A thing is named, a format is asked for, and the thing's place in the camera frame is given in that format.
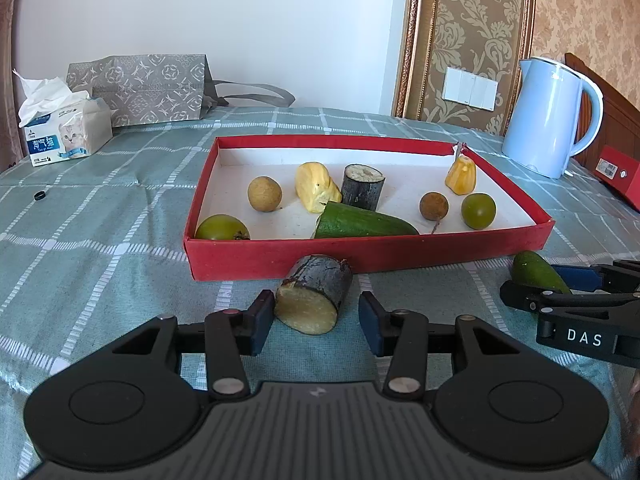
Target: tissue pack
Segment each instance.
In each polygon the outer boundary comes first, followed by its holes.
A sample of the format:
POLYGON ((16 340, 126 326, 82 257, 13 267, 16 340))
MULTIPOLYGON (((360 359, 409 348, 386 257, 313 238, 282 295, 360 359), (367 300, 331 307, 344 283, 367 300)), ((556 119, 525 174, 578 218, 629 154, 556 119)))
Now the tissue pack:
POLYGON ((113 137, 103 99, 84 99, 32 119, 24 134, 34 166, 89 156, 113 137))

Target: black robotic gripper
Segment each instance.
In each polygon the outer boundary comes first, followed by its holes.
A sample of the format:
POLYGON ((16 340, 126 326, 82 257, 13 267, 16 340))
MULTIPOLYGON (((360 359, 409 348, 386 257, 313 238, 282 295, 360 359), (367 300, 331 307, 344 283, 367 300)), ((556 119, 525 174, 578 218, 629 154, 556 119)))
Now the black robotic gripper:
POLYGON ((432 324, 369 292, 360 325, 393 356, 374 382, 262 383, 273 294, 178 325, 159 316, 38 386, 24 425, 31 480, 604 479, 590 463, 608 421, 589 382, 474 316, 432 324), (180 377, 204 353, 206 391, 180 377), (429 390, 430 354, 453 375, 429 390))

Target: silver bolt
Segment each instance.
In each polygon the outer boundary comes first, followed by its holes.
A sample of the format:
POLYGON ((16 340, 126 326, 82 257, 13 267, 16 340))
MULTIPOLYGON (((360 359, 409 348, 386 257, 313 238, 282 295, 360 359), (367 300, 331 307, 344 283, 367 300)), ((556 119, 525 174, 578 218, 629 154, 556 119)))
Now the silver bolt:
POLYGON ((411 377, 396 377, 389 381, 389 389, 397 394, 412 394, 420 389, 420 383, 411 377))
POLYGON ((244 389, 244 383, 235 377, 223 377, 213 383, 213 389, 221 395, 238 394, 244 389))

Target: barcode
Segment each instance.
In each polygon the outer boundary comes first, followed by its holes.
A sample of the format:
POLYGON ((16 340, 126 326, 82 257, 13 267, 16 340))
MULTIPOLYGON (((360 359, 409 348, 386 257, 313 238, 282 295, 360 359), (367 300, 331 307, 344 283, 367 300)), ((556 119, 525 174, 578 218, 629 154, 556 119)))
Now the barcode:
POLYGON ((618 171, 618 167, 615 164, 611 164, 607 160, 601 158, 596 166, 596 171, 602 173, 607 178, 613 178, 618 171))

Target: white switch panel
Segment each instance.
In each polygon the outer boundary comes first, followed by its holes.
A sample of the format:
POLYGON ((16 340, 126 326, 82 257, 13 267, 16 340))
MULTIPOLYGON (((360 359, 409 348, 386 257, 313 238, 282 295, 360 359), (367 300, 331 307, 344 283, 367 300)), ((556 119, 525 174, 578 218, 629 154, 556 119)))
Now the white switch panel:
POLYGON ((442 98, 473 108, 494 111, 498 83, 491 79, 447 66, 442 98))

